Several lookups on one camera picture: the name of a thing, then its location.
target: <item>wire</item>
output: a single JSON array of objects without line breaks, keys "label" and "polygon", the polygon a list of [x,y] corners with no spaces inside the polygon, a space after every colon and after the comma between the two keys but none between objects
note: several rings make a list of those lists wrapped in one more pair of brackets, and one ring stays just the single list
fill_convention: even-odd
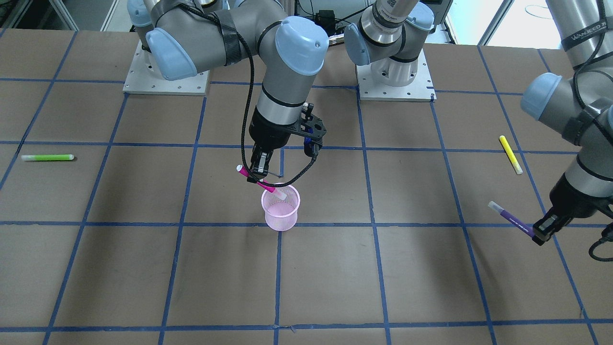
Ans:
[{"label": "wire", "polygon": [[[603,0],[596,0],[596,3],[598,5],[598,16],[599,16],[600,20],[606,19],[606,14],[604,12],[604,1]],[[605,31],[605,32],[603,32],[603,33],[601,33],[599,35],[598,43],[596,44],[596,47],[594,48],[594,51],[592,52],[590,57],[587,58],[587,60],[583,64],[581,64],[579,69],[573,74],[573,83],[572,83],[573,95],[577,99],[577,102],[579,103],[581,109],[585,109],[585,102],[584,102],[583,98],[581,97],[581,94],[579,93],[579,79],[578,79],[578,77],[579,77],[579,74],[583,73],[583,69],[585,67],[587,67],[589,64],[592,63],[592,60],[594,60],[594,57],[596,57],[596,55],[600,51],[600,48],[602,47],[603,42],[604,42],[604,35],[605,35],[606,32],[607,31]],[[607,130],[602,125],[602,123],[600,123],[600,121],[598,121],[597,118],[593,118],[592,122],[594,123],[596,128],[600,131],[600,133],[602,133],[602,135],[605,137],[605,139],[607,139],[609,144],[611,146],[613,146],[613,137],[611,136],[611,134],[609,134],[609,132],[607,132]]]},{"label": "wire", "polygon": [[356,11],[356,12],[353,12],[352,14],[350,14],[350,15],[348,15],[348,16],[346,16],[346,17],[343,17],[343,18],[341,18],[341,19],[337,19],[337,20],[334,22],[334,25],[339,24],[341,21],[346,21],[346,19],[349,19],[349,18],[351,18],[351,17],[355,16],[356,14],[360,14],[360,13],[362,13],[362,12],[366,11],[366,9],[367,9],[367,8],[369,8],[370,6],[366,6],[366,7],[364,7],[363,9],[361,9],[361,10],[359,10],[359,11]]},{"label": "wire", "polygon": [[601,258],[598,257],[594,254],[594,249],[596,249],[596,247],[600,246],[601,244],[608,242],[609,240],[607,238],[601,238],[599,240],[596,241],[596,243],[592,244],[592,246],[590,247],[590,250],[588,250],[588,254],[590,254],[590,257],[594,260],[598,260],[600,262],[613,262],[613,258]]},{"label": "wire", "polygon": [[[302,10],[302,12],[305,12],[306,14],[308,14],[308,15],[310,15],[310,16],[311,16],[311,18],[308,18],[308,19],[313,19],[313,18],[315,18],[315,10],[314,10],[314,8],[313,8],[313,0],[311,0],[311,11],[312,11],[312,13],[307,12],[307,11],[304,9],[304,7],[302,7],[302,4],[300,3],[300,0],[296,0],[296,3],[298,4],[298,6],[299,6],[299,7],[300,7],[300,9]],[[329,27],[330,27],[330,26],[332,26],[332,25],[339,24],[341,21],[344,21],[344,22],[345,22],[345,23],[347,23],[347,24],[351,24],[351,22],[350,22],[350,21],[347,21],[347,19],[348,19],[348,18],[353,17],[353,16],[355,16],[356,14],[360,14],[360,13],[364,12],[364,11],[365,11],[367,8],[369,8],[369,7],[370,7],[370,6],[366,6],[366,7],[364,7],[363,9],[361,9],[361,10],[359,10],[359,11],[357,11],[357,12],[354,12],[354,13],[352,13],[352,14],[348,15],[347,17],[344,17],[344,18],[341,18],[341,19],[334,18],[334,23],[331,23],[331,24],[326,25],[326,27],[324,27],[324,30],[325,30],[325,29],[327,29],[327,28],[329,28]]]},{"label": "wire", "polygon": [[[209,14],[203,14],[201,12],[199,12],[197,9],[190,7],[189,5],[185,4],[185,3],[181,3],[178,5],[179,8],[197,15],[200,18],[204,18],[206,20],[212,21],[213,23],[215,23],[217,26],[222,27],[222,24],[219,22],[219,20],[217,18],[215,18],[212,15]],[[255,68],[255,64],[253,62],[253,54],[251,53],[251,49],[249,49],[249,45],[247,44],[247,41],[245,41],[245,38],[235,29],[235,28],[231,28],[229,26],[224,26],[224,29],[228,29],[228,30],[232,30],[236,33],[238,40],[240,41],[240,43],[243,45],[243,47],[245,48],[245,52],[247,53],[247,57],[249,58],[249,67],[251,70],[251,77],[249,79],[249,92],[247,93],[247,101],[245,104],[245,116],[243,117],[243,127],[241,129],[241,133],[240,133],[240,153],[241,153],[241,158],[243,160],[243,166],[245,167],[245,169],[247,170],[247,173],[249,174],[249,176],[257,181],[259,181],[262,185],[265,185],[267,187],[275,187],[275,188],[281,188],[281,187],[287,187],[288,185],[293,184],[294,182],[296,182],[296,180],[298,180],[300,177],[302,177],[302,175],[304,175],[304,173],[309,170],[313,164],[315,163],[315,161],[317,160],[317,156],[314,156],[313,158],[311,158],[310,163],[308,163],[306,165],[306,167],[304,169],[302,169],[302,171],[300,171],[296,176],[294,176],[293,179],[291,179],[289,182],[283,183],[283,184],[269,184],[264,182],[263,180],[258,179],[253,172],[249,169],[249,165],[247,165],[247,159],[245,158],[245,131],[246,131],[246,127],[247,127],[247,118],[249,116],[249,106],[251,105],[251,97],[253,95],[253,87],[254,87],[254,80],[255,80],[255,75],[256,75],[256,68]]]},{"label": "wire", "polygon": [[296,2],[298,3],[298,6],[300,7],[300,9],[302,10],[302,12],[305,12],[308,15],[312,15],[313,17],[315,17],[315,14],[313,13],[308,13],[303,7],[302,4],[300,3],[300,0],[296,0]]},{"label": "wire", "polygon": [[527,13],[527,14],[529,14],[529,15],[531,15],[532,17],[541,18],[541,19],[554,19],[553,17],[543,17],[543,16],[541,16],[541,15],[536,15],[536,14],[534,14],[534,13],[532,13],[532,12],[530,12],[530,11],[528,10],[528,8],[530,8],[530,7],[536,7],[536,8],[540,8],[540,9],[546,9],[546,10],[549,10],[549,7],[547,7],[547,6],[541,6],[541,5],[528,5],[528,6],[524,7],[524,11],[526,11],[526,13]]}]

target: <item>pink mesh cup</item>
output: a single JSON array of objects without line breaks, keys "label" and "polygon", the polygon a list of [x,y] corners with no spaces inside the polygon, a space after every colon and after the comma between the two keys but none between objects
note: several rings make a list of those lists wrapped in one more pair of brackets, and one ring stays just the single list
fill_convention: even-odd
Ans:
[{"label": "pink mesh cup", "polygon": [[292,186],[278,188],[287,194],[283,201],[274,194],[264,191],[262,193],[262,208],[266,224],[276,231],[286,231],[291,229],[298,220],[298,207],[300,206],[300,195],[296,188]]}]

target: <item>floor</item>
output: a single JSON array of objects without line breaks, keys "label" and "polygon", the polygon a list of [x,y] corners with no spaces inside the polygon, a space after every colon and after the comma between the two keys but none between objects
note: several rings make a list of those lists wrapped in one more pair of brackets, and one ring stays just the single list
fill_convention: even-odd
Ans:
[{"label": "floor", "polygon": [[[382,103],[332,47],[308,98],[325,148],[277,233],[234,171],[246,62],[206,98],[128,95],[137,41],[0,31],[0,344],[613,343],[611,267],[587,255],[609,220],[538,247],[487,207],[535,222],[574,158],[519,108],[571,75],[561,51],[427,44],[437,100]],[[289,145],[280,180],[308,162]]]}]

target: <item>blue tape line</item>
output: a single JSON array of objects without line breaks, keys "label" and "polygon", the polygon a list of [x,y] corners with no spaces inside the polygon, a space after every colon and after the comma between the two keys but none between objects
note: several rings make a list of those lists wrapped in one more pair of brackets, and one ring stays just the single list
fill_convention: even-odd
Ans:
[{"label": "blue tape line", "polygon": [[[249,86],[249,82],[220,82],[213,80],[209,82],[210,84],[220,84],[220,85],[247,85]],[[262,86],[262,83],[253,83],[253,86]]]},{"label": "blue tape line", "polygon": [[38,78],[0,78],[0,82],[56,82],[56,83],[99,83],[123,84],[123,80],[80,80],[80,79],[38,79]]},{"label": "blue tape line", "polygon": [[482,327],[487,321],[455,321],[455,322],[397,322],[390,324],[392,328],[435,328],[435,327]]},{"label": "blue tape line", "polygon": [[373,229],[373,239],[375,243],[375,256],[377,259],[377,273],[379,275],[379,289],[381,291],[381,307],[383,312],[383,325],[387,345],[392,345],[392,333],[389,329],[389,318],[387,315],[387,298],[385,293],[385,282],[383,279],[383,265],[381,264],[381,249],[379,247],[379,233],[375,225],[375,207],[373,205],[373,193],[370,185],[370,172],[368,170],[368,154],[366,151],[366,137],[364,132],[364,122],[362,121],[362,108],[360,107],[360,92],[356,90],[357,118],[360,124],[360,138],[362,140],[362,155],[364,156],[364,173],[366,177],[366,190],[368,192],[368,208],[370,211],[370,222]]},{"label": "blue tape line", "polygon": [[[121,117],[123,116],[123,111],[126,108],[126,103],[128,102],[129,94],[125,93],[123,98],[123,103],[121,104],[121,108],[119,110],[119,114],[117,115],[117,120],[115,121],[115,126],[113,127],[113,132],[111,133],[111,137],[109,139],[109,143],[113,142],[115,135],[117,134],[117,128],[119,127]],[[100,185],[100,180],[102,179],[102,172],[104,171],[104,167],[107,164],[107,160],[109,158],[109,153],[111,151],[111,145],[107,146],[107,150],[104,153],[104,157],[102,158],[102,163],[100,164],[100,169],[98,170],[98,174],[96,176],[96,181],[94,182],[94,187],[91,190],[89,195],[89,200],[87,202],[87,207],[85,208],[85,213],[83,215],[82,224],[79,227],[77,238],[75,239],[75,244],[72,248],[72,252],[70,253],[70,259],[68,260],[68,265],[66,266],[66,272],[64,273],[64,279],[62,281],[62,285],[59,288],[58,297],[55,301],[55,306],[53,307],[53,312],[51,313],[51,318],[49,320],[48,330],[45,332],[45,338],[43,340],[43,345],[47,345],[49,342],[49,337],[51,335],[51,330],[55,324],[55,319],[58,316],[59,306],[62,303],[62,299],[64,298],[64,292],[66,291],[66,285],[68,283],[68,278],[70,277],[70,272],[72,271],[72,265],[74,264],[75,257],[77,256],[77,249],[81,242],[81,238],[83,236],[83,230],[85,229],[85,222],[89,216],[89,211],[91,210],[91,205],[94,203],[94,198],[96,196],[96,192],[98,190],[98,186]]]},{"label": "blue tape line", "polygon": [[285,175],[285,147],[281,148],[279,153],[279,175],[283,177]]},{"label": "blue tape line", "polygon": [[159,331],[159,326],[88,326],[88,327],[53,327],[53,332],[151,332]]},{"label": "blue tape line", "polygon": [[[55,222],[36,220],[0,220],[0,225],[47,225],[47,226],[79,226],[83,222]],[[178,227],[180,224],[162,222],[85,222],[86,227]],[[363,228],[371,227],[372,223],[296,223],[297,228]],[[514,228],[510,223],[375,223],[378,228],[401,227],[401,228]],[[607,224],[569,224],[567,228],[604,228]],[[184,222],[183,227],[268,227],[266,223],[198,223]]]},{"label": "blue tape line", "polygon": [[[613,319],[590,319],[593,324],[613,324]],[[532,320],[494,320],[494,326],[513,325],[582,325],[585,319],[532,319]],[[486,321],[453,321],[453,322],[392,322],[390,328],[446,328],[446,327],[483,327]],[[277,325],[179,325],[167,326],[166,331],[248,331],[248,330],[314,330],[314,329],[360,329],[384,328],[379,323],[369,324],[297,324],[292,326]],[[97,332],[97,331],[159,331],[160,326],[82,326],[82,327],[52,327],[51,332]],[[43,333],[48,327],[0,327],[0,333]]]},{"label": "blue tape line", "polygon": [[207,98],[202,99],[202,107],[200,108],[200,118],[196,129],[196,138],[192,145],[192,158],[189,164],[188,180],[185,186],[185,196],[183,197],[183,207],[181,208],[181,217],[179,219],[179,229],[177,230],[177,242],[175,244],[175,254],[172,260],[172,268],[170,269],[170,279],[168,283],[168,291],[166,293],[166,303],[164,304],[164,313],[162,315],[162,325],[159,331],[158,344],[164,344],[164,335],[166,333],[166,325],[168,323],[168,314],[170,312],[170,301],[172,300],[172,291],[175,285],[175,276],[177,275],[177,264],[179,261],[179,251],[181,250],[181,240],[183,238],[183,227],[185,224],[185,214],[188,210],[189,191],[191,189],[192,177],[194,176],[194,167],[196,165],[196,155],[198,153],[198,142],[200,141],[200,133],[202,132],[202,123],[204,121],[205,109],[207,107]]},{"label": "blue tape line", "polygon": [[0,333],[42,333],[47,327],[0,327]]},{"label": "blue tape line", "polygon": [[[498,88],[496,87],[496,83],[494,82],[494,79],[492,77],[492,73],[491,73],[491,71],[490,71],[490,69],[489,69],[489,67],[487,65],[487,62],[485,61],[485,56],[483,55],[483,52],[481,51],[480,47],[477,46],[477,50],[479,51],[479,55],[481,56],[481,61],[483,62],[483,65],[485,67],[485,71],[487,72],[487,75],[488,75],[488,77],[490,79],[490,82],[492,83],[494,91],[496,93],[498,93]],[[523,152],[523,150],[521,148],[521,145],[519,144],[519,140],[517,139],[517,136],[515,134],[515,130],[513,129],[513,125],[511,123],[511,119],[509,118],[509,115],[506,112],[506,109],[504,107],[504,103],[502,102],[502,98],[500,98],[500,95],[497,95],[497,97],[498,97],[498,102],[500,103],[500,107],[501,107],[501,109],[503,111],[504,117],[506,119],[506,122],[509,125],[509,130],[511,130],[511,134],[513,136],[513,140],[515,141],[515,144],[517,145],[517,149],[519,150],[519,154],[522,157],[522,161],[524,162],[524,167],[525,167],[526,173],[528,174],[528,177],[530,178],[530,183],[532,184],[532,189],[535,192],[536,199],[538,200],[539,205],[541,206],[541,210],[542,210],[543,214],[545,214],[546,213],[545,205],[543,203],[543,200],[541,199],[541,195],[540,195],[538,189],[536,188],[536,183],[534,181],[534,177],[532,176],[532,173],[530,171],[530,167],[528,166],[528,161],[526,160],[526,157],[525,157],[524,152]],[[594,330],[592,328],[592,324],[590,323],[590,319],[589,319],[589,317],[587,315],[587,311],[584,308],[583,302],[581,300],[581,296],[579,295],[579,291],[577,290],[577,287],[576,287],[576,285],[574,283],[574,280],[573,280],[573,277],[572,277],[572,275],[570,273],[570,270],[568,269],[568,266],[566,265],[566,259],[564,258],[564,254],[562,253],[562,249],[560,248],[560,245],[559,245],[555,235],[553,237],[554,237],[555,247],[558,250],[558,254],[560,256],[560,260],[562,261],[562,265],[564,266],[564,270],[566,271],[566,275],[568,276],[568,280],[571,283],[571,287],[573,288],[573,292],[575,294],[577,302],[579,303],[579,306],[580,306],[581,310],[583,310],[583,315],[584,315],[584,317],[585,317],[585,319],[587,321],[586,322],[587,328],[589,329],[590,334],[592,335],[592,340],[594,342],[594,345],[598,345],[598,340],[596,339],[596,335],[595,335]]]},{"label": "blue tape line", "polygon": [[267,227],[266,223],[200,223],[200,222],[185,222],[183,223],[184,227],[219,227],[219,228],[229,228],[229,227],[240,227],[240,228],[251,228],[251,227]]},{"label": "blue tape line", "polygon": [[[1,144],[18,144],[20,141],[0,141]],[[27,145],[82,145],[82,146],[107,146],[108,142],[83,142],[83,141],[25,141]],[[165,142],[113,142],[111,146],[145,146],[145,147],[194,147],[193,144],[165,143]],[[240,145],[229,144],[197,144],[198,147],[213,148],[213,149],[239,149]],[[253,148],[253,145],[245,145],[246,148]],[[281,158],[284,158],[285,150],[303,150],[304,146],[284,146],[281,148]],[[325,150],[363,150],[356,146],[325,146]],[[405,152],[442,152],[442,149],[431,147],[366,147],[367,151],[405,151]],[[504,153],[504,150],[492,149],[446,149],[447,152],[467,152],[467,153]],[[520,150],[513,150],[515,153],[520,153]],[[522,150],[523,153],[532,153],[537,155],[576,155],[573,151],[538,151],[538,150]]]},{"label": "blue tape line", "polygon": [[[62,60],[59,62],[59,66],[58,66],[57,70],[55,71],[55,74],[53,75],[53,80],[58,78],[58,74],[59,74],[60,70],[62,70],[62,67],[64,66],[64,62],[66,61],[66,57],[68,56],[68,53],[70,52],[70,49],[72,48],[72,44],[74,43],[76,37],[77,37],[77,32],[75,31],[75,33],[72,35],[72,39],[70,39],[70,42],[68,43],[68,47],[66,48],[66,51],[64,52],[64,56],[62,57]],[[40,111],[42,110],[42,107],[45,105],[45,102],[46,102],[47,98],[49,97],[49,93],[51,93],[51,88],[53,88],[53,80],[49,84],[49,87],[47,88],[47,91],[45,92],[45,95],[43,96],[42,100],[40,101],[39,107],[36,109],[36,112],[34,113],[34,116],[32,117],[32,120],[28,124],[28,127],[26,128],[25,133],[23,133],[23,136],[21,137],[21,141],[19,143],[19,146],[17,146],[17,150],[15,151],[15,154],[13,155],[13,158],[11,159],[11,161],[9,163],[9,167],[4,172],[4,176],[2,177],[2,180],[0,180],[0,190],[2,190],[2,188],[4,186],[4,183],[6,182],[7,178],[9,177],[10,171],[13,169],[13,165],[15,165],[15,162],[17,161],[17,157],[19,156],[19,152],[21,151],[21,147],[23,146],[23,143],[25,142],[26,138],[30,134],[30,131],[32,130],[32,126],[34,126],[34,122],[36,122],[36,119],[38,118],[38,116],[40,114]]]},{"label": "blue tape line", "polygon": [[576,155],[578,152],[573,151],[522,151],[523,153],[533,153],[536,155]]},{"label": "blue tape line", "polygon": [[166,331],[270,331],[274,325],[186,325],[166,326]]},{"label": "blue tape line", "polygon": [[436,126],[436,132],[438,133],[438,139],[441,142],[441,148],[443,150],[443,158],[445,160],[445,166],[447,168],[447,174],[449,176],[449,183],[451,184],[451,191],[454,195],[455,200],[455,208],[458,212],[458,217],[460,219],[460,223],[462,224],[462,232],[464,234],[464,240],[466,241],[466,247],[468,248],[468,255],[470,256],[470,261],[473,265],[473,271],[475,275],[475,279],[477,280],[477,287],[479,288],[479,294],[481,296],[481,302],[483,303],[483,310],[485,312],[485,319],[487,321],[487,328],[490,331],[490,337],[492,338],[492,344],[497,345],[496,335],[494,334],[494,328],[492,325],[492,317],[490,315],[490,310],[487,305],[487,298],[485,297],[485,290],[483,289],[483,283],[481,282],[481,275],[479,274],[479,267],[477,266],[477,260],[474,257],[473,245],[470,241],[470,236],[468,235],[468,230],[466,228],[464,222],[464,215],[462,214],[462,207],[460,205],[460,198],[458,197],[457,189],[455,187],[454,176],[451,171],[451,164],[449,162],[449,157],[447,156],[447,150],[445,148],[445,142],[443,140],[443,132],[441,131],[441,126],[438,121],[438,116],[436,116],[436,109],[434,108],[434,99],[430,102],[430,110],[432,111],[432,116],[434,118],[434,124]]},{"label": "blue tape line", "polygon": [[590,319],[593,324],[613,324],[613,319]]},{"label": "blue tape line", "polygon": [[538,56],[541,57],[541,61],[545,65],[545,68],[547,69],[547,72],[551,73],[551,68],[549,68],[549,64],[545,60],[545,56],[543,56],[543,52],[540,49],[537,49],[536,51],[538,52]]},{"label": "blue tape line", "polygon": [[50,83],[52,81],[54,80],[53,79],[30,79],[30,78],[0,78],[0,82],[46,82],[46,83]]},{"label": "blue tape line", "polygon": [[[276,274],[275,274],[275,325],[280,322],[281,310],[281,245],[283,244],[283,233],[277,234],[276,240]],[[279,344],[279,328],[275,328],[273,344]]]},{"label": "blue tape line", "polygon": [[493,91],[467,91],[467,90],[435,90],[438,93],[471,93],[474,95],[495,95]]},{"label": "blue tape line", "polygon": [[328,325],[319,325],[319,324],[298,324],[293,325],[293,329],[296,330],[338,330],[338,329],[356,329],[356,328],[385,328],[385,324],[381,322],[370,323],[370,324],[358,324],[358,325],[350,325],[350,324],[328,324]]},{"label": "blue tape line", "polygon": [[548,319],[548,320],[501,320],[493,321],[494,326],[515,325],[575,325],[585,324],[585,319]]},{"label": "blue tape line", "polygon": [[70,145],[70,146],[108,146],[108,142],[83,142],[83,141],[28,141],[24,145]]},{"label": "blue tape line", "polygon": [[115,142],[113,146],[194,147],[193,144],[157,144],[154,142]]},{"label": "blue tape line", "polygon": [[78,80],[78,79],[58,79],[58,83],[95,83],[95,84],[123,84],[125,80]]},{"label": "blue tape line", "polygon": [[[224,145],[224,144],[198,144],[198,147],[208,149],[240,149],[240,145]],[[253,149],[253,145],[245,145],[246,149]]]},{"label": "blue tape line", "polygon": [[0,220],[0,225],[50,225],[50,226],[79,226],[81,222],[39,222],[22,220]]}]

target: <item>pink marker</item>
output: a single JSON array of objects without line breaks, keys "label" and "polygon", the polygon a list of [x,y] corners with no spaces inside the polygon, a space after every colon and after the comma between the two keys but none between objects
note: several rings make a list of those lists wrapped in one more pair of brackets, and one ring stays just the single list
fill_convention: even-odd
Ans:
[{"label": "pink marker", "polygon": [[[249,173],[247,172],[247,169],[242,166],[242,165],[237,165],[236,167],[236,171],[238,171],[241,175],[245,176],[245,177],[249,177]],[[283,193],[282,191],[278,190],[275,187],[269,187],[267,185],[263,185],[260,182],[257,182],[257,184],[266,189],[267,191],[269,191],[270,193],[272,193],[274,196],[276,196],[277,198],[281,199],[281,200],[285,200],[287,198],[287,194]]]}]

